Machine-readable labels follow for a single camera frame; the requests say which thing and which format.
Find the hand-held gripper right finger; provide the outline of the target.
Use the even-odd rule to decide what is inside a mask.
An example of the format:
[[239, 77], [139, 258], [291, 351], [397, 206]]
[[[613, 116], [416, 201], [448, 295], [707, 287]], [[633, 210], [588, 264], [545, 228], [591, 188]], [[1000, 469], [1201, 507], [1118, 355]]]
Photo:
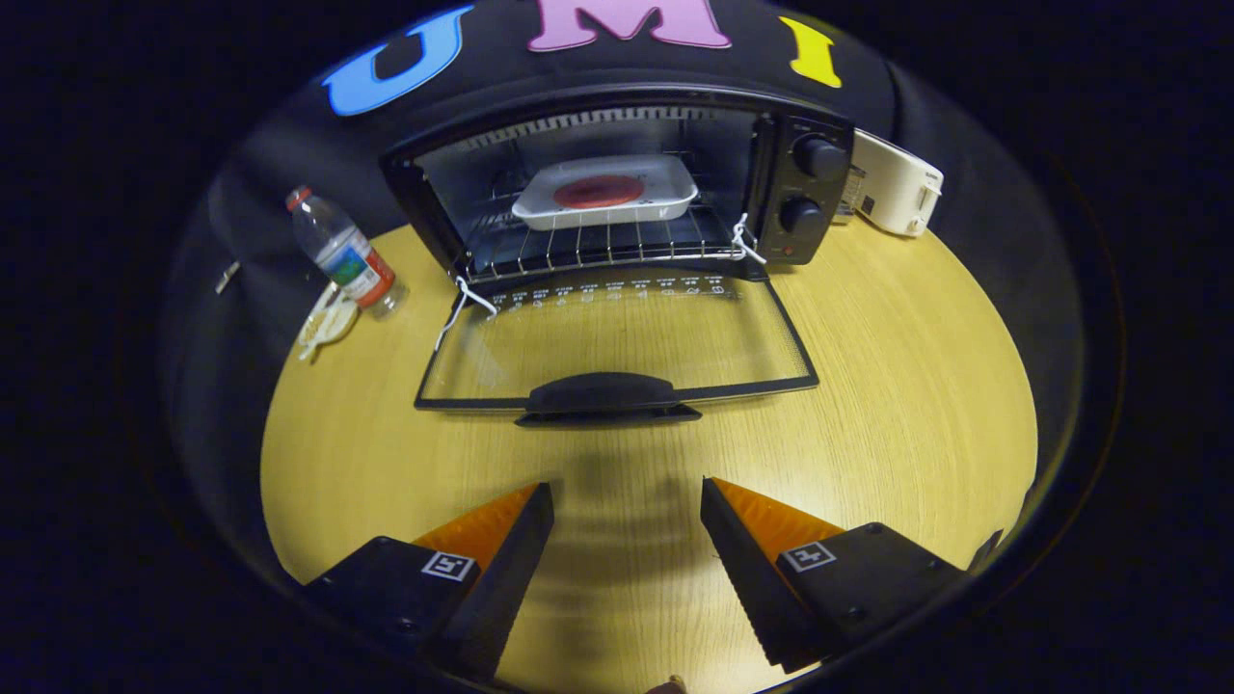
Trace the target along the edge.
[[718, 477], [702, 480], [701, 522], [768, 663], [789, 675], [905, 633], [1004, 536], [958, 567], [890, 524], [842, 529]]

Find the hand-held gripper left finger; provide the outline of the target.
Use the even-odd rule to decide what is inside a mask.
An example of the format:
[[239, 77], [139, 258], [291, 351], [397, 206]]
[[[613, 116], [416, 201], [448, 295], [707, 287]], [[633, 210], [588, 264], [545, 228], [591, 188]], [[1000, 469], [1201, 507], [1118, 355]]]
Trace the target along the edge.
[[550, 483], [524, 485], [410, 542], [373, 537], [304, 596], [384, 654], [490, 682], [553, 524]]

